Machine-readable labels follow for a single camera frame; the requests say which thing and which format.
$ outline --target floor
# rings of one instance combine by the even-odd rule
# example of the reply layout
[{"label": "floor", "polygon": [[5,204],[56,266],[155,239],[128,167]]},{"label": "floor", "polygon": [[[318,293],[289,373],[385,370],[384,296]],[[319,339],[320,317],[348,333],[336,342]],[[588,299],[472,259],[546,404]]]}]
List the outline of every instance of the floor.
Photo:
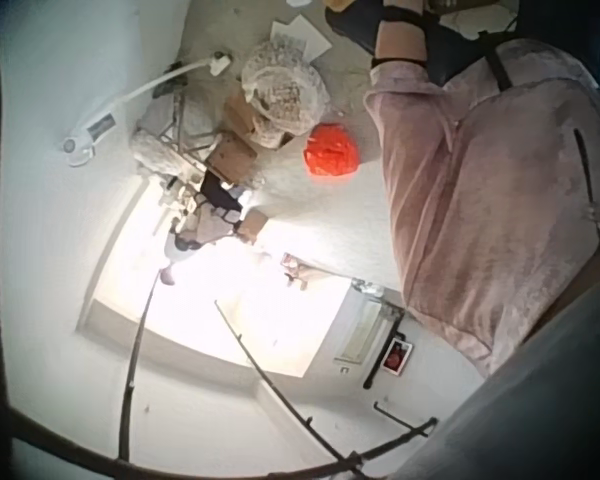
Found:
[{"label": "floor", "polygon": [[[515,7],[516,2],[506,3]],[[333,45],[314,66],[332,97],[328,120],[344,124],[354,136],[362,164],[349,178],[318,183],[309,178],[304,166],[306,136],[278,152],[261,154],[252,202],[271,218],[261,240],[269,250],[284,250],[328,271],[398,289],[380,149],[362,104],[369,86],[370,56],[331,32],[321,1],[295,9],[284,0],[192,0],[180,57],[194,61],[220,50],[234,58],[230,72],[220,78],[201,71],[192,76],[188,93],[200,106],[198,121],[201,129],[220,121],[224,99],[238,87],[236,78],[249,52],[268,38],[274,20],[289,23],[298,14]],[[495,5],[450,15],[443,23],[472,37],[485,28],[503,30],[514,15]]]}]

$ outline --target paper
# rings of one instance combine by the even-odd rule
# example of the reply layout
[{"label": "paper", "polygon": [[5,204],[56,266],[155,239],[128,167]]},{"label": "paper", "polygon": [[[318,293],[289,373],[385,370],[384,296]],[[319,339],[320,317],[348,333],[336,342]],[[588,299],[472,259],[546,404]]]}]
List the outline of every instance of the paper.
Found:
[{"label": "paper", "polygon": [[273,40],[278,35],[284,35],[294,40],[292,43],[294,46],[300,46],[304,42],[304,49],[300,48],[300,50],[304,52],[303,59],[307,63],[313,62],[332,47],[329,40],[302,15],[298,15],[289,25],[273,22],[271,39]]}]

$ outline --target white wall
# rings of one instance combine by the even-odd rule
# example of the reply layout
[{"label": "white wall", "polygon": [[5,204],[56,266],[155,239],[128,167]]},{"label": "white wall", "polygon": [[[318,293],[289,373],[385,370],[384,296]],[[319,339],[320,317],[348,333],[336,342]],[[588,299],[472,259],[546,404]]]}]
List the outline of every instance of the white wall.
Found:
[{"label": "white wall", "polygon": [[[351,452],[362,453],[393,440],[408,430],[375,412],[372,404],[356,399],[316,399],[298,403],[298,411],[305,417],[313,417],[312,425],[345,457]],[[409,443],[368,462],[363,471],[372,477],[395,472],[413,453],[424,444],[417,437]]]},{"label": "white wall", "polygon": [[[378,356],[382,343],[390,328],[389,322],[383,322],[367,358],[361,365],[339,362],[335,357],[340,353],[347,335],[354,322],[357,321],[365,302],[366,296],[349,288],[336,314],[331,328],[324,337],[318,352],[309,365],[302,379],[282,375],[273,375],[277,384],[298,400],[346,397],[357,395],[362,391],[362,383],[371,365]],[[347,367],[348,373],[341,373],[341,368]]]},{"label": "white wall", "polygon": [[388,401],[387,408],[412,424],[446,419],[484,379],[460,352],[408,315],[399,331],[414,345],[402,375],[380,369],[364,397],[371,403]]},{"label": "white wall", "polygon": [[[173,62],[188,3],[21,1],[0,13],[0,308],[10,402],[114,458],[129,349],[100,346],[75,328],[96,264],[140,185],[127,140],[147,98],[129,105],[87,166],[67,167],[56,145],[85,112]],[[139,465],[202,475],[301,466],[248,389],[210,388],[142,362],[136,385],[131,458]],[[20,443],[15,459],[26,477],[78,476]]]},{"label": "white wall", "polygon": [[250,389],[143,368],[136,377],[131,461],[174,473],[263,475],[304,468]]}]

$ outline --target pink shirt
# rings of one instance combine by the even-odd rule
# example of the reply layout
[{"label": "pink shirt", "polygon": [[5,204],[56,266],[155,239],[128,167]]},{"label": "pink shirt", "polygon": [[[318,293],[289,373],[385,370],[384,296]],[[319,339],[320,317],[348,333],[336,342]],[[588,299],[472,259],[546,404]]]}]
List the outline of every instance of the pink shirt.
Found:
[{"label": "pink shirt", "polygon": [[383,148],[394,252],[418,321],[484,374],[522,343],[591,258],[600,224],[600,94],[582,65],[516,40],[498,54],[513,88],[480,60],[444,88],[390,62],[366,98]]}]

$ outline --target red plastic bag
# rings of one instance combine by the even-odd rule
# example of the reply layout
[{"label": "red plastic bag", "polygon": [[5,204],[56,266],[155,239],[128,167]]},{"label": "red plastic bag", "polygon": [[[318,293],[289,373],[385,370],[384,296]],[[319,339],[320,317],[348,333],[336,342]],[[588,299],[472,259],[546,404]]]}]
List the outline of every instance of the red plastic bag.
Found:
[{"label": "red plastic bag", "polygon": [[360,156],[353,139],[340,125],[318,125],[304,149],[309,172],[321,177],[337,177],[358,169]]}]

